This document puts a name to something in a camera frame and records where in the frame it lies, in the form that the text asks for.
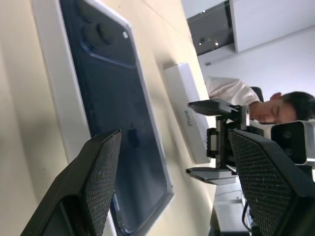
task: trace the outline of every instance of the cable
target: cable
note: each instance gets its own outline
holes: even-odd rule
[[[242,222],[243,222],[243,225],[245,226],[245,228],[246,228],[249,232],[252,232],[252,230],[250,229],[250,227],[248,227],[248,225],[245,224],[245,215],[246,215],[247,207],[248,207],[248,203],[245,202],[245,206],[244,206],[244,209],[243,209],[243,215],[242,215]]]

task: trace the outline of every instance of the white wall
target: white wall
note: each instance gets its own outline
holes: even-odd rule
[[[236,51],[314,25],[315,0],[231,0]]]
[[[207,54],[201,56],[199,62],[204,77],[242,79],[250,86],[261,87],[265,99],[278,91],[300,90],[315,95],[314,39],[315,28],[311,28],[272,44],[234,54],[210,66],[205,66]]]
[[[182,0],[182,4],[186,18],[189,18],[224,1],[225,0]]]

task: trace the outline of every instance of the man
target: man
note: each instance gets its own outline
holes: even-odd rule
[[[219,98],[233,105],[249,106],[250,118],[260,123],[287,123],[315,118],[315,99],[306,92],[274,94],[260,102],[257,94],[243,81],[231,78],[205,78],[209,98]]]

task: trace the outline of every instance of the desk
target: desk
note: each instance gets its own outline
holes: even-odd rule
[[[207,92],[180,0],[104,0],[132,25],[175,197],[148,235],[202,236],[215,188],[190,178],[193,163],[164,86],[163,70],[189,62]],[[67,165],[30,1],[0,6],[0,235],[18,235]]]

